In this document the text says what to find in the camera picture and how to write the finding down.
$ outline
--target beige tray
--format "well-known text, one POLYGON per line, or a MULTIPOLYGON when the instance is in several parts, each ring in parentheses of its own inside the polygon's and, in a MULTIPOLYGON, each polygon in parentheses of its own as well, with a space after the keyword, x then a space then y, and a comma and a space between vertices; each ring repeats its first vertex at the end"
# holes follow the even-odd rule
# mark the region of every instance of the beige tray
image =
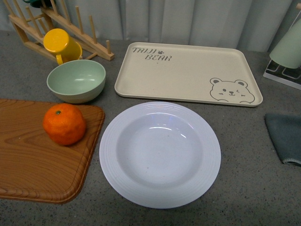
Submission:
POLYGON ((238 50, 144 42, 128 46, 115 90, 124 97, 248 107, 263 100, 238 50))

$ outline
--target countertop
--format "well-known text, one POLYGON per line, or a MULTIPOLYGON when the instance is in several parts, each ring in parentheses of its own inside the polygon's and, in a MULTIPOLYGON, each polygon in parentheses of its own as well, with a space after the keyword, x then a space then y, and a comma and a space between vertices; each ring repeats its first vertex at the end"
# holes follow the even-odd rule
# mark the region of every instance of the countertop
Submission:
MULTIPOLYGON (((0 98, 61 103, 46 85, 56 62, 25 47, 15 32, 1 31, 0 39, 0 98)), ((66 204, 2 199, 0 225, 301 225, 301 167, 280 161, 264 122, 266 113, 300 115, 301 91, 262 76, 269 62, 264 52, 241 50, 263 96, 259 106, 174 102, 203 117, 220 142, 220 171, 203 196, 158 210, 134 204, 110 186, 99 162, 103 132, 122 111, 153 101, 121 97, 114 90, 130 43, 111 40, 115 59, 92 59, 105 67, 107 80, 103 92, 86 104, 101 107, 106 117, 79 195, 66 204)))

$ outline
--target cup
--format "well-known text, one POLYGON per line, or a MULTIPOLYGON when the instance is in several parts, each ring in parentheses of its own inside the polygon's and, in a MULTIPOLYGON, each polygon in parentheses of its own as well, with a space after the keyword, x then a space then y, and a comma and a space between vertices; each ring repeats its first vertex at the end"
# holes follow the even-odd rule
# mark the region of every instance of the cup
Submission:
POLYGON ((59 65, 72 60, 79 60, 83 53, 80 44, 60 28, 47 32, 43 42, 45 49, 56 57, 59 65))
POLYGON ((283 36, 270 53, 270 58, 287 68, 298 68, 301 65, 301 19, 283 36))
MULTIPOLYGON (((40 8, 41 6, 43 6, 42 0, 23 0, 23 2, 30 3, 30 5, 35 8, 40 8)), ((44 0, 44 2, 47 7, 52 6, 50 0, 44 0)))

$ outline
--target gray cloth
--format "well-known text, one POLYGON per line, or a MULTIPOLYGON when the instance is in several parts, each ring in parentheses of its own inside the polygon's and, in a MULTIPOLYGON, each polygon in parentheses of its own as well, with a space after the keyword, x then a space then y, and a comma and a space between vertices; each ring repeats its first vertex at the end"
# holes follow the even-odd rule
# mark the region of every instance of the gray cloth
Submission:
POLYGON ((267 113, 265 123, 280 160, 301 166, 301 116, 267 113))

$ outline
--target mint green bowl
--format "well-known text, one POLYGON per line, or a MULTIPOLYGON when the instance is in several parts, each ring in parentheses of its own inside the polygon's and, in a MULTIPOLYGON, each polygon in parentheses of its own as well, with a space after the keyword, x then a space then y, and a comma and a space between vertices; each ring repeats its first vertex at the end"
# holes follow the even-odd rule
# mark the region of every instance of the mint green bowl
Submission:
POLYGON ((47 86, 61 100, 81 104, 97 97, 104 88, 106 71, 93 60, 73 60, 56 67, 47 86))

